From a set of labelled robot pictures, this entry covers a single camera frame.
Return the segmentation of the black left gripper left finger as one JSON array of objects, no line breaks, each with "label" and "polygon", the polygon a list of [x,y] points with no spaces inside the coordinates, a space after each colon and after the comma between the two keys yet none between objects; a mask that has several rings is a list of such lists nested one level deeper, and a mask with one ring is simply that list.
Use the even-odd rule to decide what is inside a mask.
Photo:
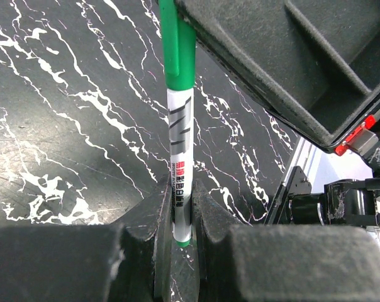
[{"label": "black left gripper left finger", "polygon": [[170,177],[107,225],[0,227],[0,301],[169,301]]}]

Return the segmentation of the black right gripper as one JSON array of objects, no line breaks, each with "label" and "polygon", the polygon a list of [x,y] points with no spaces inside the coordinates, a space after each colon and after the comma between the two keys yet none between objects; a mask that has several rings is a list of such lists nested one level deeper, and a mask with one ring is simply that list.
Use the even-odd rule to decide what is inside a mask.
[{"label": "black right gripper", "polygon": [[380,141],[380,1],[177,1],[202,46],[327,152],[367,115]]}]

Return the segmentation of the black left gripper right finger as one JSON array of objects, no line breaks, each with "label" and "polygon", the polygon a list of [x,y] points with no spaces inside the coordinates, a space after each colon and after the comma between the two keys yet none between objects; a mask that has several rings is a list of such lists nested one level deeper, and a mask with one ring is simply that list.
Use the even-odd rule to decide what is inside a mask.
[{"label": "black left gripper right finger", "polygon": [[352,226],[245,225],[193,184],[199,301],[380,301],[380,248]]}]

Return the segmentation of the white pen with green end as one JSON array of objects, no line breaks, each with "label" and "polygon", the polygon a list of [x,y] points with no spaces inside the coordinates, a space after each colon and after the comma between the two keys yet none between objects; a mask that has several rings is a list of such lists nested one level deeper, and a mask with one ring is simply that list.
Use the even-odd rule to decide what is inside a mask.
[{"label": "white pen with green end", "polygon": [[179,247],[192,237],[194,169],[194,89],[167,90],[173,237]]}]

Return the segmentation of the green pen cap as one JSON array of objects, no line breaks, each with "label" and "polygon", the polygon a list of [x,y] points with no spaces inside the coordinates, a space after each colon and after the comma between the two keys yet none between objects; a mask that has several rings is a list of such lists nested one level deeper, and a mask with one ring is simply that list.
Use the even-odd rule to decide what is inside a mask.
[{"label": "green pen cap", "polygon": [[196,33],[179,17],[173,0],[160,0],[159,11],[166,86],[190,89],[196,77]]}]

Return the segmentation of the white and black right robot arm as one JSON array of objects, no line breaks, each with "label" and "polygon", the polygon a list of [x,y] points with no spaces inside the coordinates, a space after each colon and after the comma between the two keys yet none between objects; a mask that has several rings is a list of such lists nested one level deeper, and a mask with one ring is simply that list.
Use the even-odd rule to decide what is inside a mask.
[{"label": "white and black right robot arm", "polygon": [[380,173],[380,1],[176,1],[256,103]]}]

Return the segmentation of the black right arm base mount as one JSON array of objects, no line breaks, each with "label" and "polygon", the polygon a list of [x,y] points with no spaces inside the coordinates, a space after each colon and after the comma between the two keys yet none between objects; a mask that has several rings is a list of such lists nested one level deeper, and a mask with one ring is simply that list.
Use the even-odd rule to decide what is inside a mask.
[{"label": "black right arm base mount", "polygon": [[273,199],[265,225],[349,225],[380,232],[380,174],[358,181],[343,179],[313,193],[300,166],[290,170]]}]

